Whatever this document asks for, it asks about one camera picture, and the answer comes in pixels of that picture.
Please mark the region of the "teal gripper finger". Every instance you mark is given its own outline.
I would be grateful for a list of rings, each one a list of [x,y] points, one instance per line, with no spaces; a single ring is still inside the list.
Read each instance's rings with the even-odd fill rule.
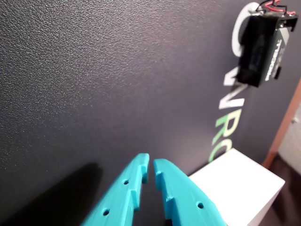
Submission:
[[[142,184],[148,181],[150,156],[138,154],[115,179],[86,217],[83,226],[131,226],[140,209]]]
[[[225,226],[216,205],[176,165],[154,160],[156,188],[162,192],[165,219],[174,226]]]

